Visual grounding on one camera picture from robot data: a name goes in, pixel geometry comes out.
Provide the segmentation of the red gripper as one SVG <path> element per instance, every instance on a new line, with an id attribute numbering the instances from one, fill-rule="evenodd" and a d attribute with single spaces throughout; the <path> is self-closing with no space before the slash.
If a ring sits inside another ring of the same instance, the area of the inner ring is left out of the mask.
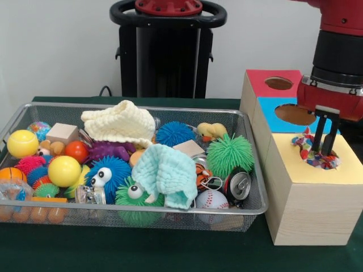
<path id="1" fill-rule="evenodd" d="M 299 83 L 297 90 L 297 104 L 299 107 L 314 112 L 317 106 L 339 111 L 341 119 L 359 121 L 362 119 L 362 96 L 325 90 L 315 86 Z M 311 150 L 319 151 L 326 116 L 319 117 Z M 339 128 L 339 120 L 332 120 L 330 132 L 325 136 L 322 145 L 322 155 L 331 155 L 335 137 Z"/>

